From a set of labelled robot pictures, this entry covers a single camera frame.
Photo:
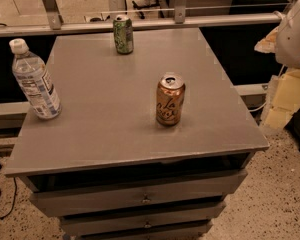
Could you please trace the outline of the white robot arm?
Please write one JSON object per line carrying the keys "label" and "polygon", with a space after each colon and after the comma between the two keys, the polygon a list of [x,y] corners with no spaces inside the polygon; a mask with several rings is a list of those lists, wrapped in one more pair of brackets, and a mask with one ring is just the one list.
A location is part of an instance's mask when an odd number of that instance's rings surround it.
{"label": "white robot arm", "polygon": [[278,26],[275,57],[278,63],[300,69],[300,0]]}

